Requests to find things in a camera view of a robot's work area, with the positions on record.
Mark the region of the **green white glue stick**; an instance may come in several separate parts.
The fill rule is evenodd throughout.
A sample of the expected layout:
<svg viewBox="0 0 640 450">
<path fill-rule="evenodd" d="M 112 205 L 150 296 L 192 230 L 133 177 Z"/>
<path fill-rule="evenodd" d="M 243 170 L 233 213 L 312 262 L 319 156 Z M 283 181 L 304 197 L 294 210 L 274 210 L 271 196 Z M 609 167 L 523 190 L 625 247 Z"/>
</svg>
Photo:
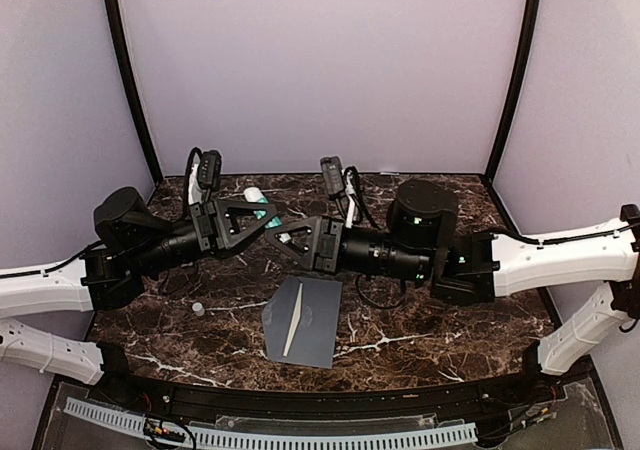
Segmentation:
<svg viewBox="0 0 640 450">
<path fill-rule="evenodd" d="M 243 195 L 245 200 L 249 203 L 261 203 L 261 204 L 268 203 L 268 200 L 263 194 L 263 192 L 258 187 L 255 187 L 255 186 L 245 188 L 243 191 Z M 255 210 L 254 214 L 258 219 L 262 219 L 267 215 L 267 212 L 265 210 Z M 281 226 L 282 226 L 282 222 L 280 218 L 274 217 L 267 223 L 266 228 L 270 229 L 270 228 L 276 228 Z M 291 242 L 291 236 L 289 233 L 286 233 L 286 232 L 281 233 L 278 236 L 278 239 L 283 244 L 288 244 Z"/>
</svg>

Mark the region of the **beige letter sheet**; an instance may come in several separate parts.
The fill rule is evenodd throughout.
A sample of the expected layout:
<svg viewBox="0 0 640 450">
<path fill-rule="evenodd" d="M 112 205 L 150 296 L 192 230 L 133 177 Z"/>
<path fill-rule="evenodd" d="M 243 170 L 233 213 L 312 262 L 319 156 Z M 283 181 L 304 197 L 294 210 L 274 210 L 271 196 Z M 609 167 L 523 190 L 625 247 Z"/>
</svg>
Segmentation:
<svg viewBox="0 0 640 450">
<path fill-rule="evenodd" d="M 284 357 L 287 357 L 289 355 L 289 352 L 290 352 L 290 349 L 291 349 L 291 346 L 292 346 L 292 343 L 293 343 L 293 340 L 294 340 L 294 337 L 295 337 L 295 333 L 297 331 L 297 328 L 299 326 L 299 322 L 300 322 L 300 319 L 301 319 L 303 288 L 304 288 L 304 284 L 302 282 L 300 282 L 299 286 L 298 286 L 298 292 L 297 292 L 295 304 L 294 304 L 294 307 L 293 307 L 293 311 L 292 311 L 292 315 L 291 315 L 291 320 L 290 320 L 290 324 L 289 324 L 289 328 L 288 328 L 288 332 L 287 332 L 284 348 L 283 348 L 283 356 Z"/>
</svg>

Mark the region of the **grey paper envelope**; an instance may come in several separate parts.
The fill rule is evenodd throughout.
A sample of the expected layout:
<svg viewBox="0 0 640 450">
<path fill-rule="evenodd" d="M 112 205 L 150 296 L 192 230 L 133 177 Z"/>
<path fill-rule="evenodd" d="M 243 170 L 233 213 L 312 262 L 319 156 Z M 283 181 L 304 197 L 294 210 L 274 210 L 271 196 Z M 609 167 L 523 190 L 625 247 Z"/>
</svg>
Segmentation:
<svg viewBox="0 0 640 450">
<path fill-rule="evenodd" d="M 287 357 L 283 348 L 299 283 L 304 284 L 299 326 Z M 290 276 L 262 311 L 266 353 L 271 361 L 330 369 L 333 366 L 342 284 L 338 281 Z"/>
</svg>

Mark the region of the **white glue stick cap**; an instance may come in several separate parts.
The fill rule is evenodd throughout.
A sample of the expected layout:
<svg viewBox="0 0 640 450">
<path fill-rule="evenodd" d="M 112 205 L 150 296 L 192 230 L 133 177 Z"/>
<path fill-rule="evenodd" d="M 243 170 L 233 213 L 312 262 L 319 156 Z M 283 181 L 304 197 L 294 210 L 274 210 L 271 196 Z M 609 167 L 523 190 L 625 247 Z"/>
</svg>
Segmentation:
<svg viewBox="0 0 640 450">
<path fill-rule="evenodd" d="M 195 302 L 192 305 L 192 311 L 198 317 L 204 316 L 206 312 L 204 306 L 200 302 Z"/>
</svg>

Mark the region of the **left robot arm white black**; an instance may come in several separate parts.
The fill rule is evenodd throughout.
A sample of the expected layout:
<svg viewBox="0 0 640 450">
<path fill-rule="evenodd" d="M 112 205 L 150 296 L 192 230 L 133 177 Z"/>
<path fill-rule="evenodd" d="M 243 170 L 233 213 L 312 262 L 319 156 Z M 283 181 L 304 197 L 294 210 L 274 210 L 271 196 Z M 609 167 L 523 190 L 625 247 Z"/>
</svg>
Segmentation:
<svg viewBox="0 0 640 450">
<path fill-rule="evenodd" d="M 87 385 L 101 381 L 120 406 L 141 397 L 124 350 L 70 340 L 29 327 L 20 317 L 55 311 L 121 309 L 144 291 L 145 279 L 203 258 L 241 253 L 277 215 L 269 203 L 208 197 L 179 221 L 154 216 L 133 187 L 112 193 L 94 211 L 99 239 L 76 255 L 1 273 L 1 358 Z"/>
</svg>

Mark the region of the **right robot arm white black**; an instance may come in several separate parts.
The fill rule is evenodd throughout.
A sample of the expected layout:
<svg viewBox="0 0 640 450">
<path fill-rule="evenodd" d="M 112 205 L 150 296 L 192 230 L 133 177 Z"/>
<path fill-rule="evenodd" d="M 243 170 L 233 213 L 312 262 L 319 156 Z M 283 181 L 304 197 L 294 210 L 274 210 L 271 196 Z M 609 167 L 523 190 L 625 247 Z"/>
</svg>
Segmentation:
<svg viewBox="0 0 640 450">
<path fill-rule="evenodd" d="M 402 183 L 387 211 L 386 230 L 347 227 L 312 217 L 265 232 L 265 239 L 308 270 L 350 271 L 430 284 L 453 305 L 489 303 L 538 287 L 598 282 L 587 302 L 552 334 L 531 344 L 523 372 L 510 383 L 521 404 L 534 402 L 549 376 L 565 374 L 614 330 L 639 323 L 639 209 L 593 227 L 524 236 L 486 230 L 458 236 L 457 196 L 431 182 Z"/>
</svg>

